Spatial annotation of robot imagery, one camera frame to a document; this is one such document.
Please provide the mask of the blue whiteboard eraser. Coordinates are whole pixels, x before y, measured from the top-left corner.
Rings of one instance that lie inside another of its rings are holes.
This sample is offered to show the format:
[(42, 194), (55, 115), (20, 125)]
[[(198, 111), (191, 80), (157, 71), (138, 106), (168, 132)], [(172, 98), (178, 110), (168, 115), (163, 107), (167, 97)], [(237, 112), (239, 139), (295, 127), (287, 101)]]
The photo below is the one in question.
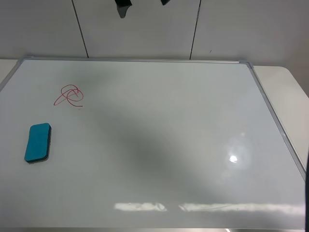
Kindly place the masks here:
[(49, 123), (36, 124), (30, 127), (24, 156), (27, 163), (37, 163), (49, 158), (51, 130)]

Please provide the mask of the red marker scribble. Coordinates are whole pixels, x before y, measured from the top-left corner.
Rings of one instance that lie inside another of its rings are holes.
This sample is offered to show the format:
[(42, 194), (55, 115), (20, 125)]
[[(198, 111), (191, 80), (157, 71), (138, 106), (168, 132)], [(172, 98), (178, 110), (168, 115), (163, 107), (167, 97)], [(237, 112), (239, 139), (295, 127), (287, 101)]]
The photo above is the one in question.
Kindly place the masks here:
[(67, 102), (73, 107), (83, 107), (80, 104), (83, 98), (84, 94), (76, 85), (66, 85), (60, 90), (60, 95), (54, 101), (54, 106)]

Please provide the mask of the dark object at top edge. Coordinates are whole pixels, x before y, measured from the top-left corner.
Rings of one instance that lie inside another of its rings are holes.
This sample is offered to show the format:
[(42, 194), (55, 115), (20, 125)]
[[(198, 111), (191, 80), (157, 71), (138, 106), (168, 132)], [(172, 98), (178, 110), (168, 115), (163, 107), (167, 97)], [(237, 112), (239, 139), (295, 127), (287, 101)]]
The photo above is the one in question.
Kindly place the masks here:
[(126, 12), (132, 6), (131, 0), (115, 0), (120, 18), (125, 18)]
[(170, 0), (161, 0), (162, 5), (166, 5), (170, 2)]

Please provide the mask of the white whiteboard with aluminium frame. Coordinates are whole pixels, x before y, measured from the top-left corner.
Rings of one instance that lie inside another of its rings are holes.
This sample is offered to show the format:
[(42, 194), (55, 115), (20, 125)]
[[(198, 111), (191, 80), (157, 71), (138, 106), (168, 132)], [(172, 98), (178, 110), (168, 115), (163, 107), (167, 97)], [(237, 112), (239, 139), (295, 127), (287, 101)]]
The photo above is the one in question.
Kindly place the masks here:
[[(54, 106), (66, 85), (83, 107)], [(305, 179), (248, 62), (29, 57), (0, 85), (3, 229), (301, 230)]]

